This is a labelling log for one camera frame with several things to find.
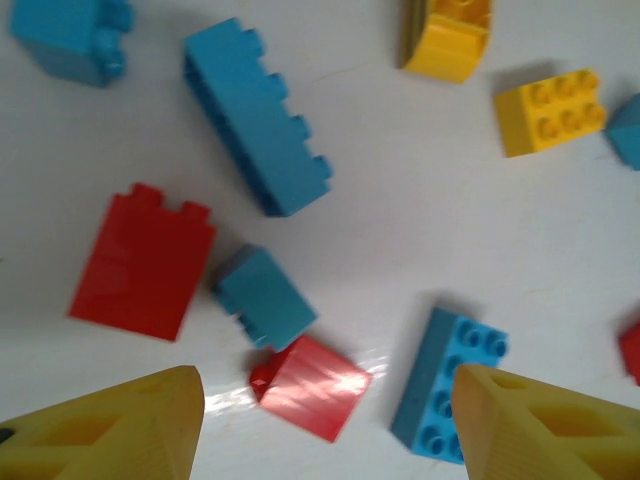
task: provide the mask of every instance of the toy block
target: toy block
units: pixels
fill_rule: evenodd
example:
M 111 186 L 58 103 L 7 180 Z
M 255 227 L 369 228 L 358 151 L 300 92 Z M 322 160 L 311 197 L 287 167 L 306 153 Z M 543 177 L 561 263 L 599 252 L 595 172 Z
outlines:
M 257 348 L 276 352 L 307 330 L 316 313 L 265 248 L 246 245 L 218 273 L 213 294 Z
M 262 408 L 333 443 L 371 378 L 370 373 L 303 335 L 256 367 L 249 384 Z
M 620 335 L 618 345 L 627 372 L 640 385 L 640 321 Z
M 396 412 L 392 433 L 412 453 L 462 464 L 451 412 L 451 388 L 459 365 L 497 366 L 507 335 L 456 313 L 435 308 Z
M 453 415 L 470 480 L 633 480 L 640 472 L 633 408 L 463 365 Z
M 492 8 L 493 0 L 405 0 L 402 68 L 463 83 L 484 56 Z
M 6 480 L 188 480 L 204 416 L 195 367 L 176 367 L 0 422 Z
M 213 243 L 209 209 L 163 208 L 163 193 L 136 183 L 114 196 L 69 315 L 175 341 Z
M 106 87 L 125 74 L 126 0 L 14 0 L 11 33 L 50 75 Z
M 289 216 L 329 191 L 331 166 L 312 157 L 305 119 L 290 117 L 288 90 L 259 61 L 265 47 L 237 19 L 186 39 L 185 79 L 256 201 L 268 216 Z
M 591 69 L 501 93 L 494 106 L 507 157 L 539 152 L 602 130 L 600 79 Z
M 640 170 L 640 94 L 616 112 L 604 133 L 620 160 Z

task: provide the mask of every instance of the white table surface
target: white table surface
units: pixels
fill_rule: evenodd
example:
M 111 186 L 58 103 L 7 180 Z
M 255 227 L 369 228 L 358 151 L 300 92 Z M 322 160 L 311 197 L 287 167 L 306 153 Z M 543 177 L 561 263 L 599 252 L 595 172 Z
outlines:
M 585 66 L 610 109 L 640 91 L 637 0 L 497 0 L 463 86 L 394 69 L 397 3 L 139 0 L 108 90 L 45 76 L 3 33 L 0 418 L 194 364 L 193 479 L 464 479 L 388 431 L 436 301 L 508 331 L 504 369 L 640 407 L 615 342 L 640 301 L 640 176 L 600 134 L 507 160 L 491 103 Z M 231 16 L 259 28 L 335 167 L 333 191 L 289 219 L 261 215 L 181 78 L 182 39 Z M 208 271 L 267 246 L 321 313 L 317 338 L 374 373 L 335 445 L 254 407 L 255 355 L 204 286 L 175 344 L 65 317 L 110 196 L 135 181 L 213 208 Z

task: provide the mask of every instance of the blue lego brick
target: blue lego brick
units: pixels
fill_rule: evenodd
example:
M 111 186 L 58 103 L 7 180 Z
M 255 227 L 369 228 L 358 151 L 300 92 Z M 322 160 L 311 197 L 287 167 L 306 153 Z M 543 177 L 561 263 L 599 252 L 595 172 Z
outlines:
M 50 75 L 106 87 L 125 74 L 120 34 L 133 23 L 126 0 L 15 0 L 10 29 Z
M 227 20 L 186 39 L 184 75 L 264 213 L 286 217 L 327 193 L 332 171 L 307 148 L 311 131 L 287 112 L 264 53 L 255 30 Z
M 604 133 L 620 160 L 640 170 L 640 94 L 616 112 Z
M 316 314 L 264 248 L 247 245 L 219 274 L 214 296 L 257 348 L 287 348 Z
M 451 410 L 455 369 L 463 363 L 497 367 L 507 335 L 435 308 L 422 339 L 391 431 L 416 455 L 463 464 Z

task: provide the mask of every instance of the yellow duplo block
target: yellow duplo block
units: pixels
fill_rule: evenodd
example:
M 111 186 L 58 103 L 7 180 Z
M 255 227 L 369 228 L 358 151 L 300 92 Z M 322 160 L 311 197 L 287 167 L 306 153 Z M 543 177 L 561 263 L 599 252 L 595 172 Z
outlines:
M 599 85 L 587 68 L 496 95 L 506 156 L 539 152 L 602 130 L 607 111 L 598 101 Z
M 203 416 L 195 367 L 123 383 L 0 423 L 0 480 L 187 480 Z
M 405 0 L 401 67 L 464 82 L 487 48 L 492 5 L 493 0 Z
M 640 478 L 640 410 L 481 365 L 452 406 L 470 480 Z

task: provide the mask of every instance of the long blue brick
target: long blue brick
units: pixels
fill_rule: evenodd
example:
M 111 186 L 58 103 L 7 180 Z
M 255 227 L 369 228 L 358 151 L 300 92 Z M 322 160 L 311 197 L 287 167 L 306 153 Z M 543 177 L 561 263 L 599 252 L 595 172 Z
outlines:
M 267 74 L 264 53 L 255 30 L 227 20 L 186 39 L 185 79 L 264 213 L 289 216 L 329 191 L 332 172 L 307 148 L 307 122 L 287 112 L 287 87 Z
M 10 28 L 50 75 L 106 87 L 125 74 L 120 34 L 133 23 L 126 0 L 15 0 Z
M 640 170 L 640 94 L 616 112 L 604 133 L 620 160 Z
M 507 335 L 470 318 L 435 308 L 418 350 L 391 431 L 416 455 L 464 463 L 451 410 L 458 365 L 497 367 Z
M 214 296 L 257 348 L 287 348 L 316 313 L 264 248 L 247 245 L 219 272 Z

